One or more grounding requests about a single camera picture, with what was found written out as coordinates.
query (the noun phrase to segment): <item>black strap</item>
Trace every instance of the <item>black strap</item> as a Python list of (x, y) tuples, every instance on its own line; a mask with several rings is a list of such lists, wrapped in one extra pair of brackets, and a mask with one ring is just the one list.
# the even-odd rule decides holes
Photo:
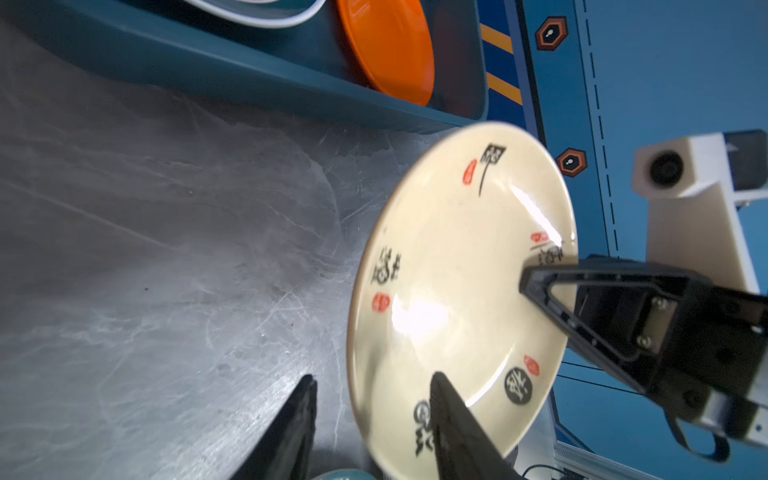
[(683, 429), (680, 428), (680, 424), (677, 423), (677, 419), (666, 410), (664, 410), (664, 416), (667, 418), (667, 424), (670, 426), (672, 436), (675, 440), (677, 440), (677, 443), (679, 443), (680, 446), (686, 449), (688, 452), (716, 463), (724, 463), (730, 457), (730, 445), (728, 445), (728, 440), (725, 437), (717, 434), (713, 434), (713, 437), (715, 438), (714, 452), (710, 453), (709, 455), (694, 452), (690, 449), (690, 446), (688, 446), (688, 440), (685, 438), (685, 434), (683, 433)]

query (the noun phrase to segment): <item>plate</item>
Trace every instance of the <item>plate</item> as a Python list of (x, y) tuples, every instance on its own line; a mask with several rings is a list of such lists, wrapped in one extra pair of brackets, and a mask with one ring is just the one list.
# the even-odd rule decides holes
[(425, 106), (435, 88), (432, 38), (419, 0), (339, 0), (360, 66), (378, 91)]
[[(429, 382), (444, 372), (506, 456), (547, 398), (566, 336), (518, 292), (530, 265), (576, 264), (571, 199), (528, 132), (488, 122), (419, 159), (357, 273), (347, 332), (352, 406), (398, 480), (437, 478)], [(572, 308), (575, 289), (558, 294)]]
[(326, 0), (184, 0), (217, 17), (259, 28), (288, 28), (304, 23), (323, 7)]

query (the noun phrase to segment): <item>red mark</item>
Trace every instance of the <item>red mark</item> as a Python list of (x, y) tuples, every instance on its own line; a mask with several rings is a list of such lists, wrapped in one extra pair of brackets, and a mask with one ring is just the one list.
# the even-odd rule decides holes
[(373, 297), (373, 311), (385, 312), (389, 308), (389, 303), (389, 295), (379, 292)]
[(464, 185), (469, 185), (472, 183), (472, 176), (475, 175), (475, 167), (478, 166), (478, 161), (473, 160), (469, 162), (469, 165), (467, 166), (467, 169), (464, 170)]
[(547, 232), (536, 232), (531, 235), (531, 240), (533, 240), (534, 243), (548, 242), (549, 235), (547, 235)]
[(538, 376), (538, 363), (536, 363), (536, 360), (527, 355), (523, 358), (523, 360), (525, 361), (525, 366), (528, 367), (528, 371), (531, 373), (531, 375)]

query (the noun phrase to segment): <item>black cable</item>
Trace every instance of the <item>black cable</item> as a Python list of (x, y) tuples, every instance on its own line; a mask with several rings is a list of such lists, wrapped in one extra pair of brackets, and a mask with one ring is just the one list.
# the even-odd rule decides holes
[(563, 361), (561, 363), (564, 363), (565, 365), (580, 366), (582, 369), (602, 370), (602, 369), (600, 369), (600, 368), (598, 368), (596, 366), (581, 365), (580, 363), (571, 363), (571, 362), (565, 362), (565, 361)]
[(559, 468), (555, 468), (555, 467), (552, 467), (552, 466), (550, 466), (550, 465), (544, 465), (544, 464), (538, 463), (538, 464), (536, 464), (536, 465), (531, 465), (530, 467), (526, 468), (526, 469), (525, 469), (525, 472), (523, 472), (523, 475), (522, 475), (522, 477), (523, 477), (523, 478), (525, 478), (525, 475), (526, 475), (528, 472), (530, 472), (531, 470), (533, 470), (534, 468), (549, 468), (550, 470), (555, 470), (556, 472), (559, 472), (559, 473), (560, 473), (560, 475), (565, 475), (565, 472), (563, 472), (563, 471), (562, 471), (562, 470), (560, 470)]
[(565, 375), (558, 375), (558, 376), (563, 379), (576, 380), (577, 382), (589, 383), (590, 385), (601, 386), (604, 389), (618, 390), (619, 392), (626, 392), (626, 393), (633, 393), (635, 395), (640, 395), (640, 393), (633, 392), (632, 390), (617, 389), (614, 386), (607, 386), (607, 385), (603, 385), (602, 383), (588, 382), (587, 380), (575, 379), (572, 376), (565, 376)]

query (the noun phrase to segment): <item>orange plate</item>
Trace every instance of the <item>orange plate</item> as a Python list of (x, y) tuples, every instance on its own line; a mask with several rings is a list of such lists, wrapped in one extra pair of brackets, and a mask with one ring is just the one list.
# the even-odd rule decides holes
[(432, 39), (419, 0), (339, 0), (349, 42), (382, 93), (427, 105), (435, 87)]

